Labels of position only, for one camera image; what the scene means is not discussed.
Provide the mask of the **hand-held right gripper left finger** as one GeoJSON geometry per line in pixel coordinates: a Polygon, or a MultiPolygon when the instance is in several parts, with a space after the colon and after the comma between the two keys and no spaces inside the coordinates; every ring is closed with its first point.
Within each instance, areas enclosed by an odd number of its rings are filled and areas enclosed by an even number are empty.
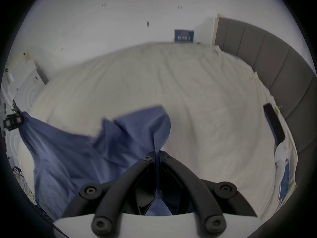
{"type": "Polygon", "coordinates": [[[144,216],[156,197],[156,153],[150,152],[117,180],[87,184],[67,206],[62,218],[94,214],[90,228],[110,236],[122,213],[144,216]]]}

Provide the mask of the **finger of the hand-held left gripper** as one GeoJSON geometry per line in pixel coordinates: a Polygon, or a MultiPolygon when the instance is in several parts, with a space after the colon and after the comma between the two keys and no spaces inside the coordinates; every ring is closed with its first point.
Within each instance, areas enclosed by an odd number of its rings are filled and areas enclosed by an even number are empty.
{"type": "Polygon", "coordinates": [[[3,126],[6,130],[14,130],[23,124],[22,112],[12,113],[6,115],[3,120],[3,126]]]}

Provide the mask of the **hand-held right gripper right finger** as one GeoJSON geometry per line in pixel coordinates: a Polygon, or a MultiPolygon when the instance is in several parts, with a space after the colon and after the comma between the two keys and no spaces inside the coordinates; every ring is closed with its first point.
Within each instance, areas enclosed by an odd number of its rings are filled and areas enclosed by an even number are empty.
{"type": "Polygon", "coordinates": [[[190,169],[165,151],[158,154],[159,188],[162,201],[172,215],[195,213],[201,235],[224,235],[229,220],[258,220],[249,202],[231,182],[211,182],[198,178],[190,169]]]}

